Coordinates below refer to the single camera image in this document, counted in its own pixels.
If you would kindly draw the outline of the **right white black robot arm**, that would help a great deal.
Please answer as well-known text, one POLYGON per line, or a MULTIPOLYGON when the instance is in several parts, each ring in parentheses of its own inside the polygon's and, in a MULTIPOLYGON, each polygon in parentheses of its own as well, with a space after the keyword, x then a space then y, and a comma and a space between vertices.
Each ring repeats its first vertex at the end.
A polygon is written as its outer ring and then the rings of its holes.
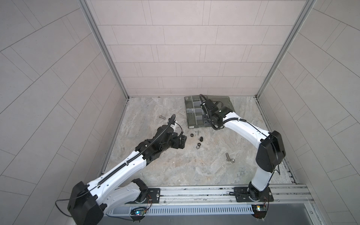
POLYGON ((200 94, 199 98, 207 121, 214 130, 228 128, 257 148, 257 169, 245 196, 254 202, 269 200, 266 197, 269 183, 274 172, 280 172, 279 166, 286 156, 281 134, 277 131, 270 132, 256 127, 230 108, 225 106, 219 108, 216 103, 203 94, 200 94))

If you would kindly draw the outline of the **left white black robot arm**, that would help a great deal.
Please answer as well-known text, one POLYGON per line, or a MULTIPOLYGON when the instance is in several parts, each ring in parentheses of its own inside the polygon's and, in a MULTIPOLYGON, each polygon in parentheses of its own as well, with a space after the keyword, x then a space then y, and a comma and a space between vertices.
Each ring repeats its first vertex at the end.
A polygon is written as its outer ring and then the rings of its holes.
POLYGON ((173 114, 166 125, 157 129, 152 139, 146 139, 121 163, 107 173, 84 184, 77 183, 71 192, 65 216, 77 225, 96 225, 113 209, 129 202, 142 203, 148 196, 148 186, 141 179, 128 185, 120 185, 136 172, 158 159, 169 148, 183 149, 186 136, 177 134, 176 116, 173 114))

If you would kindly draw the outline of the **grey compartment organizer box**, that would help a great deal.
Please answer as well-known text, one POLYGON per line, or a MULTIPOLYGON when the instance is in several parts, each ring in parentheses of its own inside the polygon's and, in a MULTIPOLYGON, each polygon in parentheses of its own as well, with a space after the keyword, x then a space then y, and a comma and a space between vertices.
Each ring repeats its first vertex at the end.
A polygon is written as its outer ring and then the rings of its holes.
MULTIPOLYGON (((218 103, 218 108, 227 107, 232 111, 235 111, 233 104, 229 96, 207 96, 207 99, 211 99, 214 103, 218 103)), ((187 125, 189 129, 192 128, 207 128, 211 127, 207 120, 207 116, 201 108, 201 100, 199 95, 188 96, 184 98, 187 116, 187 125)))

